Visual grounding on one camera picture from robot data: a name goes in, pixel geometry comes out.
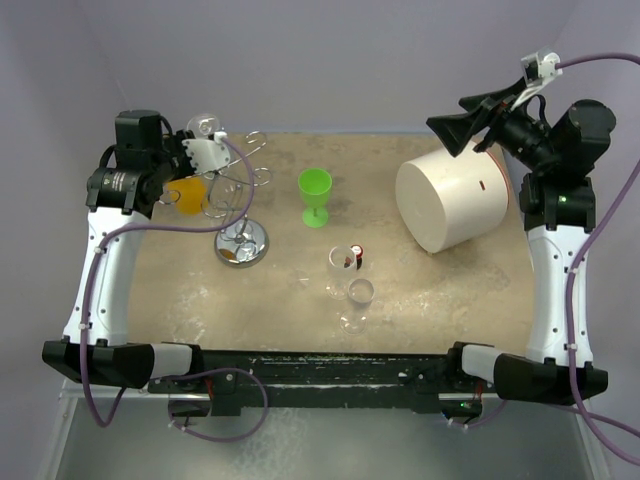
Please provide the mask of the orange plastic wine glass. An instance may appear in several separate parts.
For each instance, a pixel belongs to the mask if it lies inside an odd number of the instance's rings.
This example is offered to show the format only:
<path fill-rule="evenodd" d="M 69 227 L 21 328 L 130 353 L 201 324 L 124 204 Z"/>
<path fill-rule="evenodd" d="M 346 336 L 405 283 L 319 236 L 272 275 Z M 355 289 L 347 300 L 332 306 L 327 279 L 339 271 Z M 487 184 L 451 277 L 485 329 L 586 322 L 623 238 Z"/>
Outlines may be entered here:
<path fill-rule="evenodd" d="M 199 177 L 174 180 L 166 184 L 168 203 L 184 215 L 200 214 L 205 194 L 205 184 Z"/>

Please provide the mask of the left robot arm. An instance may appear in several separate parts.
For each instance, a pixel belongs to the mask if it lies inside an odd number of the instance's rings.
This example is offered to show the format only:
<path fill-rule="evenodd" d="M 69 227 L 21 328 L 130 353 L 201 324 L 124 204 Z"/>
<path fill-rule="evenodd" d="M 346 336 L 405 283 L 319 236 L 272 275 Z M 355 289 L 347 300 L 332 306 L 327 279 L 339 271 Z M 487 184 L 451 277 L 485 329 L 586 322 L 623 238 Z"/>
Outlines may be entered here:
<path fill-rule="evenodd" d="M 115 119 L 114 144 L 87 181 L 88 243 L 77 298 L 61 339 L 42 350 L 43 361 L 74 382 L 141 388 L 170 376 L 184 392 L 205 382 L 192 347 L 128 340 L 136 258 L 165 184 L 186 170 L 183 137 L 157 111 L 124 111 Z"/>

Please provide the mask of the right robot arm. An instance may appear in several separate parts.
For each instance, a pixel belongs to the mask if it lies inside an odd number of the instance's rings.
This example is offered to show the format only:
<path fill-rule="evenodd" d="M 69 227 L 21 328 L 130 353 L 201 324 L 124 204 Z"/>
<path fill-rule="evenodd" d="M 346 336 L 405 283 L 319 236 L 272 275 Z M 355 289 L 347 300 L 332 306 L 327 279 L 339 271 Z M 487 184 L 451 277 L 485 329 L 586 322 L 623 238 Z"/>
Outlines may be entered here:
<path fill-rule="evenodd" d="M 455 343 L 458 358 L 445 366 L 446 383 L 467 391 L 479 379 L 503 400 L 569 406 L 606 391 L 607 371 L 593 364 L 586 319 L 588 241 L 596 230 L 596 197 L 589 177 L 608 150 L 616 126 L 603 103 L 574 102 L 549 125 L 543 113 L 528 113 L 525 82 L 491 93 L 463 97 L 461 112 L 432 116 L 427 126 L 445 149 L 458 156 L 479 132 L 474 146 L 499 145 L 528 168 L 519 192 L 530 249 L 534 320 L 523 356 L 495 347 Z"/>

